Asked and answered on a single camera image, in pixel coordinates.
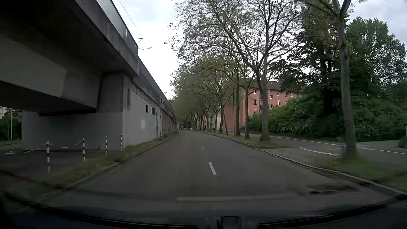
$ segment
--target curb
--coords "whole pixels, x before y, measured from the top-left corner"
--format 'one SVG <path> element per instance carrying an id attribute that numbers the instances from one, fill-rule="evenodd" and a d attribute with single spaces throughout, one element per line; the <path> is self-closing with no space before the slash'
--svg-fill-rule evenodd
<path id="1" fill-rule="evenodd" d="M 238 141 L 238 140 L 235 140 L 235 139 L 229 139 L 229 138 L 219 136 L 219 135 L 216 135 L 216 134 L 209 134 L 209 135 L 217 136 L 217 137 L 224 138 L 224 139 L 227 139 L 227 140 L 231 140 L 231 141 L 243 144 L 243 145 L 250 146 L 250 147 L 252 147 L 254 149 L 263 151 L 263 152 L 271 154 L 273 156 L 277 156 L 277 157 L 280 157 L 282 159 L 285 159 L 285 160 L 300 164 L 301 166 L 306 167 L 306 168 L 310 168 L 310 169 L 312 169 L 314 171 L 319 172 L 320 174 L 321 173 L 329 174 L 329 175 L 331 175 L 331 176 L 333 176 L 335 178 L 339 178 L 339 179 L 342 179 L 342 180 L 347 180 L 347 181 L 356 183 L 356 184 L 358 184 L 360 186 L 369 187 L 369 188 L 372 188 L 372 189 L 374 189 L 376 191 L 379 191 L 379 192 L 382 192 L 382 193 L 385 193 L 385 194 L 398 195 L 398 196 L 407 194 L 407 193 L 405 193 L 403 191 L 394 189 L 392 187 L 381 185 L 381 184 L 378 184 L 376 182 L 366 180 L 366 179 L 363 179 L 363 178 L 360 178 L 360 177 L 357 177 L 357 176 L 349 175 L 349 174 L 339 172 L 339 171 L 335 171 L 335 170 L 330 170 L 330 169 L 326 169 L 326 168 L 321 168 L 321 167 L 309 165 L 309 164 L 306 164 L 306 163 L 303 163 L 303 162 L 300 162 L 300 161 L 293 160 L 293 159 L 288 158 L 288 157 L 284 157 L 284 156 L 281 156 L 281 155 L 278 155 L 278 154 L 275 154 L 275 153 L 271 153 L 269 151 L 258 149 L 258 148 L 254 147 L 254 146 L 252 146 L 252 145 L 250 145 L 248 143 L 244 143 L 244 142 L 241 142 L 241 141 Z"/>
<path id="2" fill-rule="evenodd" d="M 74 182 L 74 183 L 72 183 L 72 184 L 70 184 L 70 185 L 68 185 L 68 186 L 66 186 L 66 187 L 64 187 L 64 188 L 62 188 L 62 189 L 59 189 L 59 190 L 57 190 L 57 191 L 55 191 L 55 192 L 53 192 L 53 193 L 51 193 L 51 194 L 46 194 L 46 195 L 40 197 L 38 200 L 34 201 L 31 205 L 29 205 L 29 206 L 27 206 L 27 207 L 24 207 L 23 209 L 20 209 L 20 210 L 18 210 L 18 211 L 16 211 L 16 212 L 24 211 L 25 209 L 29 208 L 30 206 L 32 206 L 32 205 L 34 205 L 34 204 L 36 204 L 36 203 L 39 203 L 39 202 L 41 202 L 41 201 L 43 201 L 43 200 L 49 199 L 49 198 L 51 198 L 51 197 L 54 197 L 54 196 L 56 196 L 58 193 L 60 193 L 60 192 L 63 191 L 63 190 L 66 190 L 66 189 L 73 189 L 72 191 L 74 191 L 75 189 L 78 188 L 78 186 L 81 186 L 81 185 L 83 185 L 83 184 L 85 184 L 85 183 L 87 183 L 87 182 L 89 182 L 89 181 L 92 181 L 93 179 L 96 179 L 96 178 L 98 178 L 98 177 L 100 177 L 100 176 L 106 174 L 106 173 L 109 172 L 110 170 L 113 170 L 113 169 L 115 169 L 116 167 L 119 167 L 119 165 L 122 165 L 122 164 L 124 164 L 124 163 L 129 162 L 129 161 L 132 160 L 132 159 L 135 159 L 137 156 L 144 154 L 145 152 L 147 152 L 147 151 L 149 151 L 149 150 L 151 150 L 151 149 L 153 149 L 153 148 L 155 148 L 155 147 L 157 147 L 157 146 L 163 144 L 164 142 L 167 142 L 167 141 L 169 141 L 169 140 L 175 138 L 176 136 L 177 136 L 177 135 L 174 135 L 174 136 L 172 136 L 172 137 L 170 137 L 170 138 L 167 138 L 167 139 L 163 140 L 162 142 L 158 143 L 157 145 L 152 146 L 152 147 L 150 147 L 150 148 L 148 148 L 148 149 L 146 149 L 146 150 L 144 150 L 144 151 L 138 153 L 137 155 L 134 155 L 134 156 L 132 156 L 132 157 L 130 157 L 130 158 L 127 158 L 126 160 L 122 161 L 121 163 L 120 163 L 120 162 L 117 162 L 117 163 L 114 163 L 113 165 L 109 165 L 109 166 L 103 168 L 102 170 L 100 170 L 100 171 L 98 171 L 98 172 L 96 172 L 96 173 L 93 173 L 93 174 L 91 174 L 91 175 L 89 175 L 89 176 L 87 176 L 87 177 L 85 177 L 85 178 L 82 178 L 81 180 L 78 180 L 78 181 L 76 181 L 76 182 Z"/>

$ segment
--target grass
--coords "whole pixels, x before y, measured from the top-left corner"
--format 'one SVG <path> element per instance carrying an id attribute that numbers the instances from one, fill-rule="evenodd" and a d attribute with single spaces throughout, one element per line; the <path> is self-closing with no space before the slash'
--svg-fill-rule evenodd
<path id="1" fill-rule="evenodd" d="M 238 141 L 250 144 L 259 149 L 276 149 L 276 148 L 285 147 L 283 144 L 275 143 L 275 142 L 272 142 L 271 140 L 260 141 L 260 139 L 258 139 L 258 138 L 245 139 L 244 136 L 233 136 L 233 134 L 226 135 L 226 134 L 220 134 L 220 133 L 214 133 L 214 132 L 208 132 L 208 133 L 211 133 L 213 135 L 219 135 L 219 136 L 233 139 L 233 140 L 238 140 Z"/>
<path id="2" fill-rule="evenodd" d="M 12 141 L 0 141 L 0 146 L 6 146 L 6 145 L 16 145 L 18 144 L 18 140 L 12 140 Z"/>
<path id="3" fill-rule="evenodd" d="M 371 162 L 365 158 L 354 160 L 335 158 L 315 163 L 318 167 L 336 170 L 407 192 L 407 171 L 392 165 Z"/>
<path id="4" fill-rule="evenodd" d="M 407 149 L 407 136 L 404 136 L 400 139 L 400 141 L 398 142 L 398 147 Z"/>
<path id="5" fill-rule="evenodd" d="M 152 141 L 144 142 L 138 145 L 128 146 L 123 151 L 109 152 L 107 156 L 100 156 L 96 159 L 89 159 L 74 167 L 61 168 L 47 176 L 40 178 L 40 183 L 46 187 L 64 188 L 76 181 L 97 173 L 111 165 L 122 163 L 149 148 L 158 145 L 176 133 L 167 134 Z"/>

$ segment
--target red brick building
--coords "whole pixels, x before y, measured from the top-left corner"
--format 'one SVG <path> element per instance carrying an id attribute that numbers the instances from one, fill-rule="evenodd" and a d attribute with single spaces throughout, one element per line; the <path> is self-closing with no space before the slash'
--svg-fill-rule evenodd
<path id="1" fill-rule="evenodd" d="M 297 93 L 290 93 L 286 91 L 281 91 L 281 84 L 277 81 L 269 81 L 267 82 L 267 93 L 268 93 L 268 109 L 274 109 L 279 106 L 284 106 L 289 99 L 297 98 Z M 253 88 L 250 89 L 250 92 L 253 92 L 249 95 L 248 100 L 248 109 L 249 115 L 253 114 L 260 114 L 261 111 L 264 109 L 262 96 L 260 94 L 260 90 L 258 86 L 255 85 Z M 240 92 L 240 126 L 245 125 L 245 91 L 242 89 Z M 225 107 L 225 120 L 228 126 L 228 130 L 234 130 L 234 108 L 233 102 L 231 101 L 230 104 Z"/>

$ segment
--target road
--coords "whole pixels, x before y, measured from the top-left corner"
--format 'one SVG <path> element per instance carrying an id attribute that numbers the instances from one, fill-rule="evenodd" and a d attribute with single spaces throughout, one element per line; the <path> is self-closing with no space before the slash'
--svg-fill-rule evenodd
<path id="1" fill-rule="evenodd" d="M 259 138 L 259 134 L 250 134 L 251 138 Z M 304 163 L 313 164 L 318 158 L 339 156 L 344 149 L 343 143 L 298 139 L 270 135 L 273 142 L 282 143 L 286 148 L 273 149 L 272 152 Z M 358 142 L 359 155 L 375 162 L 407 169 L 407 149 L 397 148 L 397 140 Z"/>
<path id="2" fill-rule="evenodd" d="M 345 190 L 315 194 L 341 188 Z M 61 192 L 41 203 L 132 220 L 141 216 L 243 212 L 309 216 L 322 214 L 316 210 L 332 211 L 339 206 L 366 205 L 388 198 L 227 139 L 180 131 L 174 139 L 77 190 Z"/>

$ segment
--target railing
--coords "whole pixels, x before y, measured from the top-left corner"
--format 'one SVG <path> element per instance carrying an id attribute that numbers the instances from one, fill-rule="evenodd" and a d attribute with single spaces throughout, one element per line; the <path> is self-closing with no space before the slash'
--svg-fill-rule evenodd
<path id="1" fill-rule="evenodd" d="M 134 41 L 129 29 L 124 23 L 122 17 L 117 11 L 116 6 L 114 6 L 112 0 L 96 0 L 99 3 L 102 10 L 105 12 L 106 16 L 109 18 L 110 22 L 113 24 L 114 28 L 119 32 L 120 36 L 125 41 L 126 45 L 129 47 L 131 52 L 137 57 L 138 46 Z"/>

